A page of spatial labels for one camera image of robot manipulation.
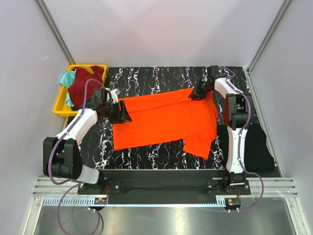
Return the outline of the aluminium frame post right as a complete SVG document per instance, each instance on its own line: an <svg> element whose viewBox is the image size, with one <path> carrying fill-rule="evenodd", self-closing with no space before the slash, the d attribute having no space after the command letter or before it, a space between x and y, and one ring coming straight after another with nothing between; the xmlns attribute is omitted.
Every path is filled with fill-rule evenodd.
<svg viewBox="0 0 313 235"><path fill-rule="evenodd" d="M256 54L254 55L251 63L247 67L247 72L252 73L253 69L255 68L256 64L258 63L259 59L261 58L263 52L267 48L267 45L271 41L273 35L275 34L278 26L280 25L281 21L283 20L285 14L287 13L289 7L291 6L293 0L284 0L282 5L280 6L274 20L272 21L268 31L265 34L260 46L257 49Z"/></svg>

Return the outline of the black marble pattern mat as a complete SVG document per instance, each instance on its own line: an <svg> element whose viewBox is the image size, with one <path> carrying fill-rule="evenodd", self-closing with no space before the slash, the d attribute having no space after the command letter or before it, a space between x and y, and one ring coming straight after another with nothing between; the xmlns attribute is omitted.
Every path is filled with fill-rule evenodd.
<svg viewBox="0 0 313 235"><path fill-rule="evenodd" d="M80 148L96 169L222 169L222 102L219 94L188 99L206 67L109 68L132 122L92 126Z"/></svg>

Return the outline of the aluminium frame post left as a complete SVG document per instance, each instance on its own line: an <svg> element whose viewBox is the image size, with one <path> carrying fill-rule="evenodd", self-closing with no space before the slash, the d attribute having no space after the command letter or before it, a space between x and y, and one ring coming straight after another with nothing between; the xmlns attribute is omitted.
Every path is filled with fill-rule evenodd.
<svg viewBox="0 0 313 235"><path fill-rule="evenodd" d="M36 5L39 8L39 11L41 12L43 18L45 19L49 29L51 30L54 38L56 39L61 51L63 52L65 58L67 59L67 61L69 62L69 64L73 65L75 64L75 60L73 58L73 56L71 55L46 3L44 0L34 0L34 2L36 3Z"/></svg>

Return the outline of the dark red t shirt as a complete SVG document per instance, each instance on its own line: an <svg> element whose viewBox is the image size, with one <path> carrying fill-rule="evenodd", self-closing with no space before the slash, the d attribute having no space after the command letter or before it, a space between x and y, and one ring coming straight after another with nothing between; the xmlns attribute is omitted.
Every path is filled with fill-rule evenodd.
<svg viewBox="0 0 313 235"><path fill-rule="evenodd" d="M95 79L103 84L104 68L100 66L91 66L92 73L82 67L74 67L75 78L73 84L68 89L71 102L76 109L79 109L84 102L85 85L89 79Z"/></svg>

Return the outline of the yellow plastic bin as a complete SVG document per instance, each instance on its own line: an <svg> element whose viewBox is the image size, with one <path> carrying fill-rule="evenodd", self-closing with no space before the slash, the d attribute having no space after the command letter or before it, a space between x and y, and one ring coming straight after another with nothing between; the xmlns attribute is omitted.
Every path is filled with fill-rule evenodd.
<svg viewBox="0 0 313 235"><path fill-rule="evenodd" d="M82 67L92 73L92 70L90 69L91 66L100 66L104 68L104 73L103 73L102 78L103 78L103 82L105 82L106 73L107 73L106 65L70 65L67 71L72 71L74 67ZM100 88L100 87L101 86L94 81L90 81L90 82L87 81L85 85L85 97L84 98L87 98L87 99L91 98L93 89ZM75 107L71 108L65 104L67 93L68 93L68 89L65 86L61 85L56 103L53 108L53 112L63 117L73 117L77 115L78 109L76 109Z"/></svg>

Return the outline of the orange t shirt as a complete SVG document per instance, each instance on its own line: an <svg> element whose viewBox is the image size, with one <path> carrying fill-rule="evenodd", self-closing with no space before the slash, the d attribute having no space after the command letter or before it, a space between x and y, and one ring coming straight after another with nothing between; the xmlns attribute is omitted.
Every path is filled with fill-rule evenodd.
<svg viewBox="0 0 313 235"><path fill-rule="evenodd" d="M218 110L209 92L192 101L192 89L124 98L132 122L113 125L113 148L121 150L184 141L183 150L205 160L217 135Z"/></svg>

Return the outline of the black folded t shirt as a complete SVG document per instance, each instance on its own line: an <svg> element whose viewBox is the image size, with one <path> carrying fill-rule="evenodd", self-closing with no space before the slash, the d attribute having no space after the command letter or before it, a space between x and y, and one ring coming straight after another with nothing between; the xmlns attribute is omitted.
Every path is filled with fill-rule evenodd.
<svg viewBox="0 0 313 235"><path fill-rule="evenodd" d="M217 135L223 158L222 165L228 160L228 131L225 125L217 126ZM259 123L250 124L245 139L245 169L255 173L272 173L275 171L274 158L266 145L267 136Z"/></svg>

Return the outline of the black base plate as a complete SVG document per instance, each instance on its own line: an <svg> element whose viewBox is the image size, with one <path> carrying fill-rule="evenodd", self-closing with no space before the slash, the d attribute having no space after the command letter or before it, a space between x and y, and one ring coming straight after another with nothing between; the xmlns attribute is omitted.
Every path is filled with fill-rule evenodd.
<svg viewBox="0 0 313 235"><path fill-rule="evenodd" d="M263 179L244 173L242 185L229 185L226 171L221 169L183 170L103 170L101 182L84 184L71 190L66 196L120 198L164 198L184 202L216 196L256 196L265 183L277 172L262 174Z"/></svg>

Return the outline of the teal t shirt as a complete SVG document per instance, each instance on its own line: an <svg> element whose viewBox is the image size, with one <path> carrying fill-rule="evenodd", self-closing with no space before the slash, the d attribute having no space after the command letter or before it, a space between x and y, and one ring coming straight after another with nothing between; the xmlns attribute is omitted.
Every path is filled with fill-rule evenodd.
<svg viewBox="0 0 313 235"><path fill-rule="evenodd" d="M75 75L76 75L76 70L67 71L66 73L63 74L60 80L60 84L65 86L68 89L74 83ZM74 104L72 103L70 99L69 93L67 93L66 95L65 104L71 108L74 107Z"/></svg>

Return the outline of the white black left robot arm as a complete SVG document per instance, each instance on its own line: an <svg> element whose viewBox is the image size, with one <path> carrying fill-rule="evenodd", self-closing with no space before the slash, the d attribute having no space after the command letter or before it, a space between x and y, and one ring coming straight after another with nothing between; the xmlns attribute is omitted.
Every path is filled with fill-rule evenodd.
<svg viewBox="0 0 313 235"><path fill-rule="evenodd" d="M44 140L43 172L53 184L62 184L56 178L81 184L96 185L100 182L99 170L83 164L79 147L89 129L102 119L112 124L132 121L124 100L118 100L119 94L119 89L95 89L71 123L55 137Z"/></svg>

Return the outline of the aluminium frame post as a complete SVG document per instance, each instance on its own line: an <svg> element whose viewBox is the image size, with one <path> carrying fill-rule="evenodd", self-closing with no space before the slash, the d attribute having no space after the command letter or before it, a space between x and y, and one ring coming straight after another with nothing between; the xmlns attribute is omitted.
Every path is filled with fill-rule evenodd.
<svg viewBox="0 0 313 235"><path fill-rule="evenodd" d="M255 68L256 64L258 63L259 59L261 58L263 52L267 48L267 45L271 41L273 35L275 34L278 26L280 25L281 21L283 20L285 14L287 13L289 7L291 6L293 0L284 0L282 5L280 6L274 20L272 21L268 31L265 34L260 46L257 49L256 54L254 55L251 63L247 67L247 72L252 73L253 69Z"/></svg>
<svg viewBox="0 0 313 235"><path fill-rule="evenodd" d="M39 8L39 11L41 12L43 18L45 19L49 29L51 30L54 38L56 39L61 51L63 52L65 58L67 59L67 61L69 62L69 64L73 65L75 64L75 60L73 58L73 56L71 55L46 3L44 0L34 0L34 2L36 3L36 5Z"/></svg>

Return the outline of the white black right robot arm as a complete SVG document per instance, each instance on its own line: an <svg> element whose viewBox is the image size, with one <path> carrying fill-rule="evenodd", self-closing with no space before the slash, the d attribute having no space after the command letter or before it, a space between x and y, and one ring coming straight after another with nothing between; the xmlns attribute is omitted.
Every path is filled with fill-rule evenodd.
<svg viewBox="0 0 313 235"><path fill-rule="evenodd" d="M251 95L235 87L230 78L213 75L199 80L189 98L205 99L212 91L218 92L225 99L223 119L228 131L226 180L231 186L242 185L245 182L245 139L251 122Z"/></svg>

